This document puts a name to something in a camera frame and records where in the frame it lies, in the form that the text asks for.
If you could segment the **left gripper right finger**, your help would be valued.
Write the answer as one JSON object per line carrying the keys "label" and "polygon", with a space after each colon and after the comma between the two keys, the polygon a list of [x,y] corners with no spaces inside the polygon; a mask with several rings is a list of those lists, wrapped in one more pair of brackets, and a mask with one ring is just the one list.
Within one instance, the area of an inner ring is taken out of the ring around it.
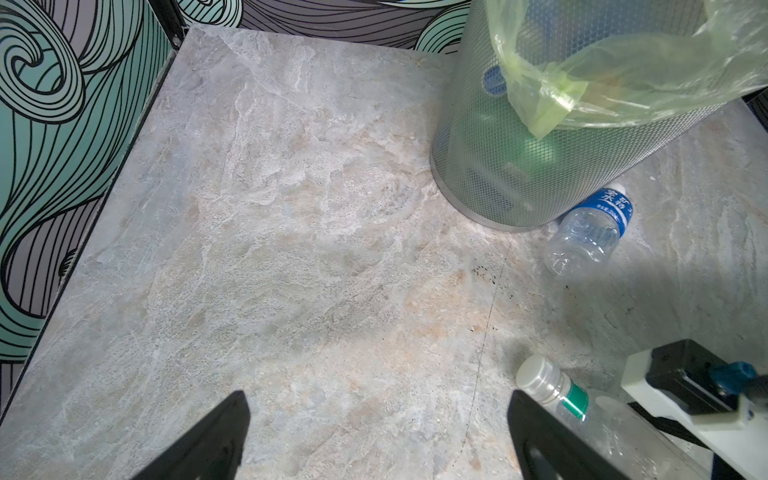
{"label": "left gripper right finger", "polygon": [[515,390],[507,423],[522,477],[627,479],[522,390]]}

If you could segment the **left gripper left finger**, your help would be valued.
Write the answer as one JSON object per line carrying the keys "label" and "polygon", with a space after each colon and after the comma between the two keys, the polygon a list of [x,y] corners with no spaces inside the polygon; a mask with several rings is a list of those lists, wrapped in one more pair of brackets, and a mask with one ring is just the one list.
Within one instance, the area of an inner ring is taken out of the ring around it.
{"label": "left gripper left finger", "polygon": [[234,479],[250,419],[245,393],[232,392],[134,479]]}

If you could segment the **clear bottle white cap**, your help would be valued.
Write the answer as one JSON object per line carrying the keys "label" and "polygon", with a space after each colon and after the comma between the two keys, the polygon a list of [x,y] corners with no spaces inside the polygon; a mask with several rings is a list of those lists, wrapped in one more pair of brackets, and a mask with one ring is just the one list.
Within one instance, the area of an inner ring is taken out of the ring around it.
{"label": "clear bottle white cap", "polygon": [[631,479],[707,479],[709,473],[627,404],[575,383],[543,355],[527,358],[517,387]]}

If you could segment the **blue label bottle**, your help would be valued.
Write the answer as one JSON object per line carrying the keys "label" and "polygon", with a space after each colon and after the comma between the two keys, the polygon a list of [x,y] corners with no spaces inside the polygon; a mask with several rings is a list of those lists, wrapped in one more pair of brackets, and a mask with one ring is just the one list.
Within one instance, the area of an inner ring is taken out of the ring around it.
{"label": "blue label bottle", "polygon": [[598,274],[626,233],[634,206],[613,182],[576,205],[561,220],[544,251],[547,270],[563,280]]}

